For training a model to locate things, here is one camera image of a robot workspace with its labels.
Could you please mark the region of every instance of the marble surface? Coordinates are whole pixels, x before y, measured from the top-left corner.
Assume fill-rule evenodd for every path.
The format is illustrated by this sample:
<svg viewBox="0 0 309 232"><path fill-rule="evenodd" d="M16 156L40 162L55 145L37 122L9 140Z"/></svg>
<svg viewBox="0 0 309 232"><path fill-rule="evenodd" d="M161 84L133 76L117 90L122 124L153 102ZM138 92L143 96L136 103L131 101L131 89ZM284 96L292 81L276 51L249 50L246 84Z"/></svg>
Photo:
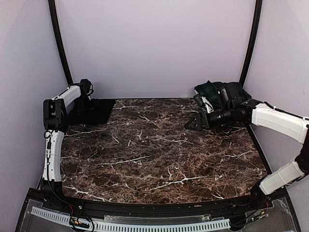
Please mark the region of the marble surface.
<svg viewBox="0 0 309 232"><path fill-rule="evenodd" d="M117 100L105 125L70 125L62 145L65 195L117 203L192 203L249 194L267 173L241 124L183 125L192 99Z"/></svg>

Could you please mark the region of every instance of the gray wall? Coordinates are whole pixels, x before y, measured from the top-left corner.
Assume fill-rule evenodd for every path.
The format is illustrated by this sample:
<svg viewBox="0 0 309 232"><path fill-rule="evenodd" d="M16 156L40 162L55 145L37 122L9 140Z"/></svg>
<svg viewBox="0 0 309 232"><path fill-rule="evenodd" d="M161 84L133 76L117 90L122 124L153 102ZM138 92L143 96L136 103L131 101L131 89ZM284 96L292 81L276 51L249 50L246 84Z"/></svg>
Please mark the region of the gray wall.
<svg viewBox="0 0 309 232"><path fill-rule="evenodd" d="M238 81L255 0L58 0L75 80L98 98L192 97Z"/></svg>
<svg viewBox="0 0 309 232"><path fill-rule="evenodd" d="M309 116L309 2L264 1L246 90L289 112ZM294 156L301 145L265 128L255 133L272 170ZM309 177L288 187L302 231L309 231Z"/></svg>
<svg viewBox="0 0 309 232"><path fill-rule="evenodd" d="M0 1L0 231L14 231L44 162L42 102L66 87L46 0Z"/></svg>

